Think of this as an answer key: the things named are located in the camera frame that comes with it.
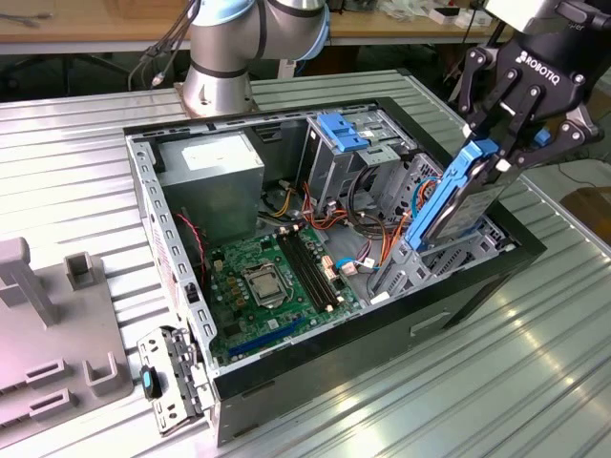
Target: slotted aluminum surface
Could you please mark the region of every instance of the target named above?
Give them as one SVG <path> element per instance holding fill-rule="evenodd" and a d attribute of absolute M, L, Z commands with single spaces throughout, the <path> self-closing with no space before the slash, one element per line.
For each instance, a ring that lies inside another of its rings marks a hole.
<path fill-rule="evenodd" d="M 389 95 L 447 149 L 462 141 L 457 118 L 396 72 L 253 90 L 263 109 Z M 121 127 L 184 118 L 174 91 L 0 105 L 0 234 L 28 239 L 33 268 L 82 250 L 104 259 L 137 383 L 131 396 L 0 456 L 609 456 L 609 259 L 522 182 L 503 202 L 548 250 L 466 323 L 226 448 L 202 424 L 161 439 L 135 345 L 168 308 Z"/>

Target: ram slot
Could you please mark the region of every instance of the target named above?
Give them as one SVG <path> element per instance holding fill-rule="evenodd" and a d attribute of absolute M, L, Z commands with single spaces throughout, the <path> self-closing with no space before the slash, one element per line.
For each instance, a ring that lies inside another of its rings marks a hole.
<path fill-rule="evenodd" d="M 298 235 L 281 236 L 277 239 L 288 263 L 297 279 L 312 300 L 317 312 L 322 313 L 338 301 L 323 273 L 307 253 L 304 243 Z"/>

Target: cable bundle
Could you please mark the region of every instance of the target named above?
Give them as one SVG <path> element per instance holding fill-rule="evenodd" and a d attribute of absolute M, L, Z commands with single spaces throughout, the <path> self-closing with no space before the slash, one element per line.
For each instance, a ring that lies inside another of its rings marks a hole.
<path fill-rule="evenodd" d="M 158 57 L 169 54 L 172 55 L 168 60 L 168 63 L 165 65 L 163 70 L 155 75 L 153 81 L 151 82 L 151 88 L 154 88 L 161 84 L 165 79 L 165 75 L 167 74 L 170 66 L 174 62 L 176 55 L 180 50 L 180 46 L 184 41 L 184 37 L 186 36 L 189 27 L 193 23 L 198 14 L 200 13 L 201 0 L 190 0 L 187 5 L 184 7 L 184 10 L 180 13 L 177 20 L 174 22 L 170 30 L 163 35 L 163 37 L 153 46 L 150 46 L 144 54 L 140 57 L 140 61 L 134 67 L 134 69 L 130 72 L 127 78 L 127 90 L 132 90 L 132 78 L 138 69 L 140 70 L 140 77 L 142 79 L 142 85 L 146 88 L 146 82 L 144 81 L 144 71 L 148 67 L 148 65 L 153 62 Z"/>

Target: wooden table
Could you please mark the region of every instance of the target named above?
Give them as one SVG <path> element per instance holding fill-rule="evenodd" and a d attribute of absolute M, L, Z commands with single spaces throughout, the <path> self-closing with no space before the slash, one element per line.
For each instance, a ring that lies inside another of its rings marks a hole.
<path fill-rule="evenodd" d="M 143 51 L 171 26 L 167 19 L 124 19 L 114 0 L 0 0 L 0 11 L 49 11 L 53 18 L 38 29 L 0 21 L 0 54 Z M 484 41 L 490 28 L 472 28 L 467 42 Z M 382 45 L 457 43 L 465 30 L 441 26 L 427 17 L 400 22 L 382 12 L 349 12 L 331 15 L 329 45 Z M 185 49 L 189 42 L 183 43 Z"/>

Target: sticker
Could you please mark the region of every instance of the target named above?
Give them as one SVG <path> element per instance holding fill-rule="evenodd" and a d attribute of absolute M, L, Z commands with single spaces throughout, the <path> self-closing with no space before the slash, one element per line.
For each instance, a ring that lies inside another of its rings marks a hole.
<path fill-rule="evenodd" d="M 254 157 L 241 135 L 206 138 L 205 143 L 187 146 L 182 156 L 189 170 L 252 162 Z"/>

